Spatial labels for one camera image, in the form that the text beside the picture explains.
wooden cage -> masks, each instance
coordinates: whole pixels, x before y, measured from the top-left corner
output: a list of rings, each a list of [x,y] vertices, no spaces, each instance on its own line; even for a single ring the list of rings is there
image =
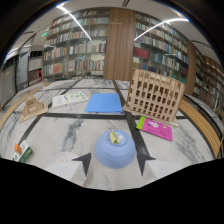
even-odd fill
[[[132,111],[172,122],[183,98],[186,85],[178,80],[133,69],[126,107]]]

bookshelf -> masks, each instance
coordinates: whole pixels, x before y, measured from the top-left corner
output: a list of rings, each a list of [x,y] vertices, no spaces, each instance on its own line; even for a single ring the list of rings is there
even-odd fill
[[[135,37],[161,21],[144,13],[135,14]],[[186,83],[188,41],[172,26],[162,24],[134,42],[133,67],[153,71]]]
[[[202,97],[201,92],[203,93],[203,91],[205,91],[205,89],[203,88],[203,77],[203,58],[200,51],[196,48],[196,77],[192,95],[198,99],[200,98],[200,96]]]
[[[223,68],[216,61],[202,56],[203,82],[199,99],[205,102],[212,110],[224,117],[224,74]]]
[[[72,12],[90,39],[68,15],[52,22],[43,53],[45,82],[103,78],[110,8]]]

table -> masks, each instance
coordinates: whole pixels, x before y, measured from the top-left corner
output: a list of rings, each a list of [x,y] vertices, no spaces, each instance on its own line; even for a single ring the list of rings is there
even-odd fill
[[[187,95],[187,94],[184,94],[184,96],[198,106],[199,112],[202,111],[202,115],[209,122],[211,122],[211,124],[213,124],[212,127],[217,132],[217,135],[220,138],[222,138],[223,131],[224,131],[224,126],[222,124],[222,121],[219,119],[218,115],[207,104],[205,104],[203,101],[201,101],[201,100],[199,100],[199,99],[197,99],[193,96]]]
[[[172,128],[173,142],[159,138],[135,127],[139,116],[85,113],[88,102],[73,104],[53,110],[52,97],[75,90],[87,97],[94,93],[120,93],[122,104],[128,95],[129,82],[102,79],[56,81],[34,96],[49,104],[49,111],[42,116],[19,123],[22,103],[7,119],[0,132],[0,155],[12,160],[14,144],[26,139],[33,150],[27,164],[45,169],[59,152],[73,152],[78,156],[92,154],[85,188],[122,190],[144,186],[137,158],[119,170],[101,165],[94,156],[97,139],[107,130],[119,129],[131,135],[137,151],[157,160],[178,163],[183,167],[213,160],[205,139],[180,111],[177,113],[179,127]]]

green object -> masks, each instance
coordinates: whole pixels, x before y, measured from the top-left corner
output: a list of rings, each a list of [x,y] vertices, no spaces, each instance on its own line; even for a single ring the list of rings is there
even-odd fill
[[[43,37],[43,36],[45,36],[47,34],[47,32],[46,33],[43,33],[41,36]]]
[[[186,84],[186,80],[185,79],[180,78],[180,82]]]
[[[174,75],[174,74],[172,74],[172,75],[171,75],[171,78],[172,78],[172,79],[177,79],[177,76]]]
[[[13,156],[13,160],[20,163],[26,163],[27,159],[30,157],[33,151],[25,140],[20,144],[20,147],[22,149],[22,153],[19,154],[15,152]]]
[[[110,140],[112,144],[120,144],[120,140],[114,130],[110,132]]]
[[[141,117],[136,128],[142,130],[144,123],[145,123],[145,117]]]

ceiling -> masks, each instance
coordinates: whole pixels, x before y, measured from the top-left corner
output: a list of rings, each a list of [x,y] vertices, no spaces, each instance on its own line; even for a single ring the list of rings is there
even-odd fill
[[[71,0],[71,1],[65,2],[63,7],[65,7],[69,11],[76,11],[76,10],[92,8],[92,7],[122,8],[123,2],[124,0]],[[140,11],[140,12],[152,15],[161,20],[184,17],[183,15],[178,13],[176,10],[151,0],[130,0],[125,8],[133,9],[135,11]],[[46,14],[42,15],[39,19],[37,19],[30,27],[26,29],[25,32],[29,32],[29,31],[34,31],[34,33],[39,32],[40,35],[38,35],[38,38],[40,38],[41,34],[44,33],[44,30],[45,30],[44,28],[47,25],[51,24],[54,18],[63,14],[64,12],[62,12],[58,8],[51,9]],[[212,58],[213,60],[217,61],[219,64],[221,64],[214,50],[210,47],[210,44],[208,43],[208,41],[195,28],[195,26],[192,23],[172,22],[172,26],[175,27],[177,30],[179,30],[189,40],[197,41],[192,43],[198,48],[198,50],[203,55],[206,55]],[[34,33],[21,35],[20,38],[18,38],[17,41],[14,43],[11,50],[15,48],[19,48]]]

